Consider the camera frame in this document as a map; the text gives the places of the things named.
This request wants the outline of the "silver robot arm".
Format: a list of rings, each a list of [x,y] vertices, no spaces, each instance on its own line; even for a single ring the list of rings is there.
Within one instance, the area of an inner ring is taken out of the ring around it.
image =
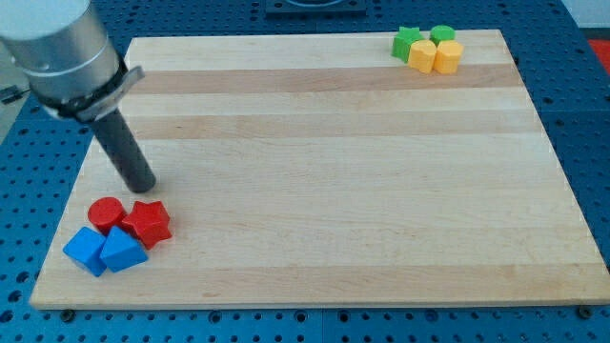
[[[1,0],[1,42],[56,118],[98,121],[144,77],[127,68],[91,0]]]

